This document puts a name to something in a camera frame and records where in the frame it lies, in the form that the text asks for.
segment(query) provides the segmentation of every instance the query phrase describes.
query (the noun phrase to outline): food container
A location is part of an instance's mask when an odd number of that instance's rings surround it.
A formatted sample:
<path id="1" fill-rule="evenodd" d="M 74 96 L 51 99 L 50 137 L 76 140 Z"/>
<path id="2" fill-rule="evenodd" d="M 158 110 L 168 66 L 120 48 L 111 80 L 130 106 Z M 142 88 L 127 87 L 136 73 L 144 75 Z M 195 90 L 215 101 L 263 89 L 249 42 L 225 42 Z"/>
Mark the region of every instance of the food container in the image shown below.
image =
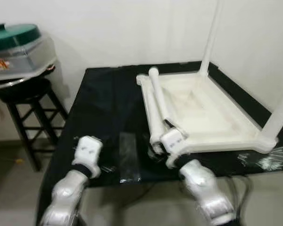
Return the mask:
<path id="1" fill-rule="evenodd" d="M 34 24 L 0 24 L 0 80 L 38 76 L 56 60 L 54 44 Z"/>

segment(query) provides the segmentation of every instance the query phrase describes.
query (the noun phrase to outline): black tablecloth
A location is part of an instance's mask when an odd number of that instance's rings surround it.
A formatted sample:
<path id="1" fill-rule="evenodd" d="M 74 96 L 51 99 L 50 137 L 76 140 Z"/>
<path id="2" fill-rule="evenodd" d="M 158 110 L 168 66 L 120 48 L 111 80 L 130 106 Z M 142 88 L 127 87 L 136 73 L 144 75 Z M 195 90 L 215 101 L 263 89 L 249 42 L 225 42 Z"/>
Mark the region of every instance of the black tablecloth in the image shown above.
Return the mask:
<path id="1" fill-rule="evenodd" d="M 81 136 L 96 136 L 104 143 L 99 159 L 102 174 L 98 179 L 92 180 L 90 186 L 178 179 L 175 170 L 167 169 L 164 163 L 153 162 L 147 155 L 149 129 L 141 88 L 136 84 L 136 75 L 147 73 L 151 66 L 153 65 L 86 70 L 57 149 L 43 179 L 37 222 L 50 204 L 53 186 L 69 171 L 77 140 Z M 156 66 L 160 73 L 190 72 L 198 70 L 200 62 Z M 209 65 L 209 75 L 260 126 L 265 124 L 270 116 L 267 109 L 213 64 Z M 124 162 L 122 160 L 125 152 L 120 150 L 120 137 L 133 137 L 135 141 L 135 148 L 132 149 L 135 155 Z M 283 129 L 279 139 L 277 147 L 283 147 Z M 265 155 L 248 150 L 185 156 L 199 159 L 217 176 L 283 170 L 283 162 L 275 168 L 260 167 L 258 161 L 264 157 Z"/>

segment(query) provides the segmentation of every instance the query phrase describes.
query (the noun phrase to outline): white wall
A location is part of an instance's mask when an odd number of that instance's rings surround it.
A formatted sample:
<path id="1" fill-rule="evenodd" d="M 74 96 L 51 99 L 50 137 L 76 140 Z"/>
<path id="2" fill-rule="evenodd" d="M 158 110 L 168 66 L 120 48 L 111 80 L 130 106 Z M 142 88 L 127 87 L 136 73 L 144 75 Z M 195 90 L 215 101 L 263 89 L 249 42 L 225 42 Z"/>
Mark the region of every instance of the white wall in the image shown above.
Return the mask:
<path id="1" fill-rule="evenodd" d="M 61 63 L 52 76 L 54 88 L 70 109 L 87 67 L 199 60 L 215 3 L 5 0 L 0 1 L 0 23 L 35 23 L 50 34 Z M 274 109 L 283 94 L 283 0 L 225 0 L 212 61 Z M 0 140 L 18 139 L 3 111 Z"/>

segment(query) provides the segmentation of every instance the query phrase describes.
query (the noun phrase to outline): cable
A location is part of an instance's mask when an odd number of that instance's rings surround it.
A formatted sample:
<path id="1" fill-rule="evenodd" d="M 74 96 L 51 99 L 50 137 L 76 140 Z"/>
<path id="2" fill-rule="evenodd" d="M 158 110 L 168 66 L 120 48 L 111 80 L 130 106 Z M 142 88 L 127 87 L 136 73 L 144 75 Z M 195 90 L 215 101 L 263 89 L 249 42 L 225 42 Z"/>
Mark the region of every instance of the cable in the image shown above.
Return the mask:
<path id="1" fill-rule="evenodd" d="M 244 194 L 242 196 L 242 199 L 240 201 L 240 203 L 238 204 L 238 190 L 237 190 L 237 186 L 234 183 L 234 180 L 232 178 L 232 176 L 227 176 L 226 181 L 228 183 L 228 186 L 230 188 L 230 191 L 232 193 L 233 196 L 233 206 L 234 206 L 234 210 L 236 211 L 236 219 L 233 220 L 232 222 L 229 222 L 229 226 L 233 225 L 233 226 L 242 226 L 242 222 L 241 219 L 243 218 L 243 208 L 245 207 L 245 203 L 247 202 L 250 193 L 253 189 L 253 183 L 251 181 L 251 179 L 246 176 L 239 176 L 237 177 L 238 179 L 240 179 L 244 184 L 245 184 L 245 191 Z"/>
<path id="2" fill-rule="evenodd" d="M 135 199 L 133 199 L 132 201 L 125 203 L 124 205 L 121 206 L 121 208 L 128 208 L 129 206 L 133 205 L 134 203 L 136 203 L 137 201 L 139 201 L 140 199 L 142 199 L 156 184 L 152 184 L 150 187 L 148 187 L 146 189 L 146 191 L 144 191 L 141 195 L 137 196 Z"/>
<path id="3" fill-rule="evenodd" d="M 228 187 L 230 188 L 230 192 L 232 194 L 232 199 L 233 199 L 233 207 L 234 210 L 238 209 L 238 190 L 237 190 L 237 186 L 233 181 L 233 177 L 232 176 L 227 176 L 225 178 Z"/>
<path id="4" fill-rule="evenodd" d="M 253 190 L 253 182 L 251 179 L 244 175 L 242 177 L 238 177 L 244 184 L 245 184 L 245 192 L 243 194 L 242 200 L 237 208 L 237 218 L 240 220 L 242 218 L 242 210 L 244 207 L 244 204 L 247 202 L 248 198 L 250 197 L 250 193 Z"/>

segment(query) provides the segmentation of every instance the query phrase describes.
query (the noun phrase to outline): stool seat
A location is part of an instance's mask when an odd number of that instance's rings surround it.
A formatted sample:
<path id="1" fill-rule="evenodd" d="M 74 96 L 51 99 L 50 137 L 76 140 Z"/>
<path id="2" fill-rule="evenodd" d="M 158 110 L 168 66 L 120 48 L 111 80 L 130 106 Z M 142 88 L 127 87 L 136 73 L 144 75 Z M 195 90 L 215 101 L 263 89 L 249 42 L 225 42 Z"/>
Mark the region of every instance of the stool seat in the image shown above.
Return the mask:
<path id="1" fill-rule="evenodd" d="M 42 98 L 51 89 L 45 78 L 33 78 L 10 88 L 0 89 L 0 99 L 5 103 L 25 104 Z"/>
<path id="2" fill-rule="evenodd" d="M 55 106 L 54 108 L 43 108 L 41 106 L 40 100 L 45 95 L 48 95 Z M 62 116 L 63 120 L 66 120 L 68 117 L 66 110 L 51 89 L 50 81 L 44 78 L 44 76 L 34 77 L 17 85 L 0 89 L 0 99 L 8 107 L 33 168 L 39 171 L 41 169 L 41 163 L 35 154 L 52 152 L 52 150 L 35 149 L 33 144 L 42 132 L 46 133 L 52 145 L 55 146 L 57 144 L 58 136 L 55 131 L 61 130 L 63 127 L 54 127 L 51 121 L 58 113 Z M 22 104 L 28 104 L 31 107 L 23 117 L 20 116 L 17 108 L 17 105 Z M 35 114 L 39 121 L 39 127 L 24 125 L 24 121 L 32 113 Z M 31 139 L 27 135 L 28 130 L 37 131 Z"/>

